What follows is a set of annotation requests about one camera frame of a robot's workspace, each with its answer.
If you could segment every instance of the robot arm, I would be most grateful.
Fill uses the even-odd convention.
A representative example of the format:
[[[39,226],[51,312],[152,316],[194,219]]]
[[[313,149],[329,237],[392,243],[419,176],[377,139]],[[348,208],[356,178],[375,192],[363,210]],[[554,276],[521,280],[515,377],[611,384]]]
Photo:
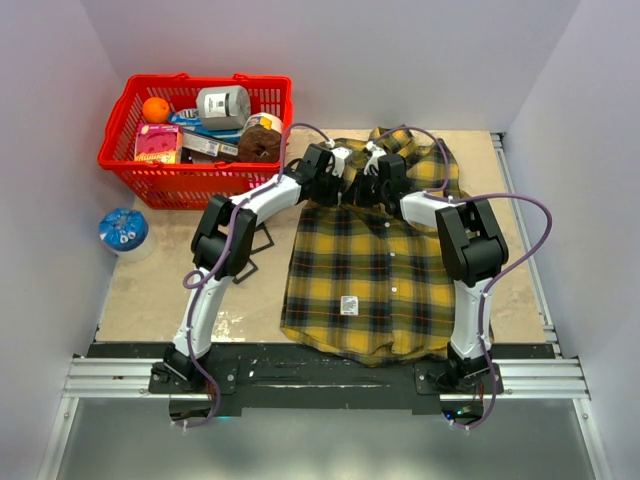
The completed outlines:
[[[344,148],[329,150],[310,145],[296,170],[287,169],[282,176],[271,179],[257,189],[227,199],[216,195],[205,210],[191,248],[194,263],[207,275],[222,255],[226,235],[218,231],[227,225],[231,211],[247,200],[238,216],[229,255],[222,268],[201,288],[195,305],[195,290],[172,346],[165,354],[164,364],[185,387],[197,385],[197,372],[189,359],[187,323],[192,312],[191,342],[196,359],[207,355],[211,334],[224,293],[234,275],[242,271],[251,252],[253,233],[260,223],[277,212],[312,199],[317,203],[335,206],[340,202],[341,175],[351,151]],[[475,377],[485,373],[488,365],[480,347],[478,305],[483,288],[506,262],[506,243],[488,201],[449,204],[433,200],[422,192],[407,193],[405,161],[399,155],[376,156],[379,182],[368,198],[379,199],[386,211],[409,223],[437,228],[447,273],[453,278],[456,293],[455,326],[448,347],[448,356],[455,364],[456,379]],[[469,238],[468,232],[476,232]],[[489,331],[490,296],[485,297],[484,332]],[[488,334],[483,337],[489,351]]]

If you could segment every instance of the wooden surface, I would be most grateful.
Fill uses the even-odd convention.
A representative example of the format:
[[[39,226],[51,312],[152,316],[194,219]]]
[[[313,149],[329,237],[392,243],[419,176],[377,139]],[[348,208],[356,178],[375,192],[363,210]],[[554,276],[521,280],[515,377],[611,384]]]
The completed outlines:
[[[331,138],[365,139],[368,130],[326,130]],[[460,165],[461,187],[471,195],[505,191],[491,137],[480,131],[435,131]],[[319,137],[305,130],[290,137],[287,161],[300,157]],[[510,261],[522,255],[513,212],[506,200],[492,202],[510,249]],[[193,268],[190,243],[201,212],[151,210],[140,200],[134,208],[148,219],[157,238],[154,253],[139,263],[118,262],[98,332],[100,341],[170,341],[187,305],[182,278]],[[267,220],[275,247],[252,257],[259,271],[231,285],[216,320],[219,341],[281,342],[280,312],[289,258],[301,206]],[[258,232],[254,246],[266,242]],[[495,287],[491,323],[496,342],[544,342],[544,333],[527,266]]]

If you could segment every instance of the white label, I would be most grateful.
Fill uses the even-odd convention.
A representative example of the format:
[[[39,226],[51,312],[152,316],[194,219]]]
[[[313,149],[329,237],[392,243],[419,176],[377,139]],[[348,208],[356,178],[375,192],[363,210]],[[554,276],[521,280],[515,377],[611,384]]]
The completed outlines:
[[[215,140],[207,140],[206,138],[202,138],[197,135],[190,135],[188,133],[183,136],[182,146],[189,150],[206,153],[213,157],[218,156],[218,148],[220,148],[220,144]]]
[[[220,145],[220,151],[227,155],[233,155],[234,157],[238,156],[238,148],[231,145]]]
[[[226,93],[210,93],[204,96],[204,116],[211,117],[227,117],[229,111],[229,100]]]
[[[218,148],[220,148],[220,144],[218,142],[209,142],[209,144],[207,145],[207,151],[203,153],[211,155],[212,157],[217,157]]]
[[[358,297],[340,297],[340,315],[358,315]]]

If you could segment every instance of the pink box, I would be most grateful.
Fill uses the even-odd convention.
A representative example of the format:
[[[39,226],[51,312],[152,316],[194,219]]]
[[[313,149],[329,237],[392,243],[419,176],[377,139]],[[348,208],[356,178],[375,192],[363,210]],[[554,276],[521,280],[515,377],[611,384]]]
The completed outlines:
[[[142,124],[136,135],[136,162],[180,163],[182,132],[177,125]]]

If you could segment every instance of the orange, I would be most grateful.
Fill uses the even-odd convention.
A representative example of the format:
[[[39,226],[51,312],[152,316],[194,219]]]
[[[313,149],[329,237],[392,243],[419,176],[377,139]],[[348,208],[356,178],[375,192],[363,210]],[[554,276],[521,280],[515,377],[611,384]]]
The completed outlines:
[[[149,123],[166,123],[170,113],[167,101],[159,97],[148,98],[142,105],[142,116]]]

